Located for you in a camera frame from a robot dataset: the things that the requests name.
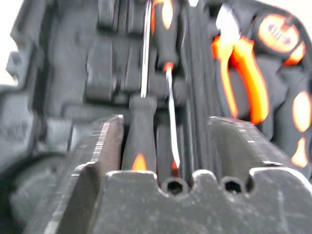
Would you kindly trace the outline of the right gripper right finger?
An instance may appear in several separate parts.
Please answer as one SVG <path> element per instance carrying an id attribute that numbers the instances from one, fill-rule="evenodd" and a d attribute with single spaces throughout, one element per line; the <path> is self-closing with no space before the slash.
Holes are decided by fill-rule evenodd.
<path id="1" fill-rule="evenodd" d="M 211 117 L 211 127 L 224 176 L 248 176 L 252 168 L 280 166 L 279 150 L 253 124 Z"/>

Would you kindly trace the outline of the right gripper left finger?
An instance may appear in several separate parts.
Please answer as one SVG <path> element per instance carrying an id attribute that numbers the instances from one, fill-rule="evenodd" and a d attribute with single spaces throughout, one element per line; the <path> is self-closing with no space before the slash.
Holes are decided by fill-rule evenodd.
<path id="1" fill-rule="evenodd" d="M 95 121 L 70 155 L 49 202 L 45 234 L 87 234 L 105 175 L 119 169 L 124 116 Z"/>

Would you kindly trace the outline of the black plastic tool case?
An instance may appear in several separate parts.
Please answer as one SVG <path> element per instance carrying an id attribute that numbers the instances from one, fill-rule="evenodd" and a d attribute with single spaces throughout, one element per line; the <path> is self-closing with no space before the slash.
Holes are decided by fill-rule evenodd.
<path id="1" fill-rule="evenodd" d="M 306 177 L 273 142 L 274 114 L 288 90 L 281 72 L 303 72 L 312 96 L 312 39 L 289 11 L 257 0 L 173 0 L 177 14 L 172 71 L 179 176 L 172 173 L 168 85 L 152 34 L 147 95 L 154 115 L 156 172 L 122 170 L 129 101 L 140 94 L 147 0 L 24 0 L 11 37 L 18 50 L 0 85 L 0 234 L 45 234 L 49 202 L 63 169 L 95 121 L 124 116 L 118 170 L 105 175 L 87 234 L 312 234 L 312 173 Z M 259 54 L 269 115 L 251 122 L 249 95 L 234 62 L 229 73 L 237 117 L 225 100 L 212 42 L 222 4 L 251 39 L 256 16 L 293 16 L 306 52 L 299 64 Z M 224 176 L 211 117 L 253 124 L 280 152 L 279 167 Z"/>

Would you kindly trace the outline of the orange black tape measure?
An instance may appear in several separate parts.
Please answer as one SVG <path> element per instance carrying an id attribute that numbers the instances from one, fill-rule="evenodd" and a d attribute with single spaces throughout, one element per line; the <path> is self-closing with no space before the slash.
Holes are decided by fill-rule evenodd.
<path id="1" fill-rule="evenodd" d="M 285 65 L 299 64 L 306 46 L 293 16 L 265 12 L 255 17 L 251 38 L 259 54 L 280 58 Z"/>

